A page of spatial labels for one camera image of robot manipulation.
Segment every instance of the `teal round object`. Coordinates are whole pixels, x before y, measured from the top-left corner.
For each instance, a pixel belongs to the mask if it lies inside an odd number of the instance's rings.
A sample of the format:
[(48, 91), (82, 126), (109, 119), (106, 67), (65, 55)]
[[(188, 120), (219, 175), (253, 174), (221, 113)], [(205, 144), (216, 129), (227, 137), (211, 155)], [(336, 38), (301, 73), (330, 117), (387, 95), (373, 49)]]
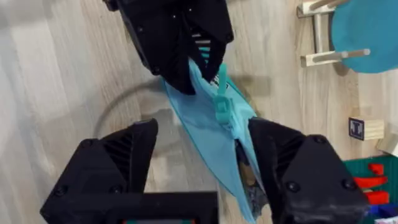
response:
[(398, 68), (398, 0), (351, 0), (338, 6), (331, 40), (337, 52), (371, 50), (367, 56), (343, 59), (356, 72)]

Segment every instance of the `light wood laminate floor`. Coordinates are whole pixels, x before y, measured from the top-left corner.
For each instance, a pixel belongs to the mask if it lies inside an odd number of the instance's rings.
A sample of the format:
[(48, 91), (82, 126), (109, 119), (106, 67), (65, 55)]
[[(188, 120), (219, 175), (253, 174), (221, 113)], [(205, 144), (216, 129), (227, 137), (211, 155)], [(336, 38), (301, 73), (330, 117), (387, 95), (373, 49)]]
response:
[[(311, 19), (296, 17), (299, 2), (228, 1), (229, 74), (263, 118), (326, 135), (342, 159), (377, 154), (375, 141), (348, 137), (348, 116), (397, 125), (398, 72), (302, 68), (313, 34)], [(101, 0), (0, 0), (0, 102), (2, 224), (44, 223), (39, 209), (78, 143), (150, 117), (160, 132), (146, 191), (218, 189), (221, 222), (244, 223)], [(271, 223), (268, 207), (258, 223)]]

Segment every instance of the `red object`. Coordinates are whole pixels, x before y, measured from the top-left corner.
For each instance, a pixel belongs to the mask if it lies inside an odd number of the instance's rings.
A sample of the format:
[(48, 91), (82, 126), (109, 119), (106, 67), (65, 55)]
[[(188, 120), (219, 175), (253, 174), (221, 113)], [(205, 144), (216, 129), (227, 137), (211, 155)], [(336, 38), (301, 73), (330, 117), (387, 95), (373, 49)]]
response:
[(365, 195), (371, 205), (384, 205), (390, 202), (390, 194), (384, 190), (366, 192)]
[(358, 187), (362, 189), (368, 189), (371, 187), (377, 187), (387, 183), (387, 177), (354, 177), (354, 180)]
[(383, 164), (369, 164), (368, 168), (375, 175), (384, 175), (384, 165)]

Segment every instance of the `light blue cloth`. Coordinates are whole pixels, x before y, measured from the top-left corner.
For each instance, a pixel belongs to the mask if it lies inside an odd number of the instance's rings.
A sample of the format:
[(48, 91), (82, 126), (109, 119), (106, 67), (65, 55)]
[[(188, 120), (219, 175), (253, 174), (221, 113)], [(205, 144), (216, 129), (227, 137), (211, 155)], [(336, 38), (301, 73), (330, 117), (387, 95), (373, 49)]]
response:
[(255, 222), (239, 174), (234, 140), (240, 140), (254, 175), (264, 191), (260, 172), (248, 130), (249, 118), (256, 116), (242, 94), (227, 78), (224, 96), (233, 106), (231, 122), (221, 125), (216, 118), (214, 98), (217, 96), (218, 77), (208, 83), (194, 61), (189, 61), (190, 75), (196, 95), (184, 95), (165, 83), (167, 94), (175, 112), (207, 167), (225, 188), (236, 197), (243, 217)]
[(398, 0), (350, 0), (333, 16), (331, 39), (337, 52), (370, 49), (343, 63), (356, 72), (378, 73), (398, 67)]

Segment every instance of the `green container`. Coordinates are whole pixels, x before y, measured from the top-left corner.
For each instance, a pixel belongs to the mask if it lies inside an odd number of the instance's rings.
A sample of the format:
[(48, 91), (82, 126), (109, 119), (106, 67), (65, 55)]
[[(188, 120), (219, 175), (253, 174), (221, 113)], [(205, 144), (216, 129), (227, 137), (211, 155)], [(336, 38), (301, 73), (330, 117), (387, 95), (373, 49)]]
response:
[[(398, 158), (395, 156), (378, 156), (366, 159), (355, 159), (344, 161), (347, 169), (354, 177), (374, 177), (375, 175), (368, 169), (368, 164), (383, 164), (384, 175), (388, 177), (388, 182), (372, 190), (385, 190), (390, 193), (390, 203), (398, 203)], [(373, 224), (379, 217), (368, 216), (361, 223)]]

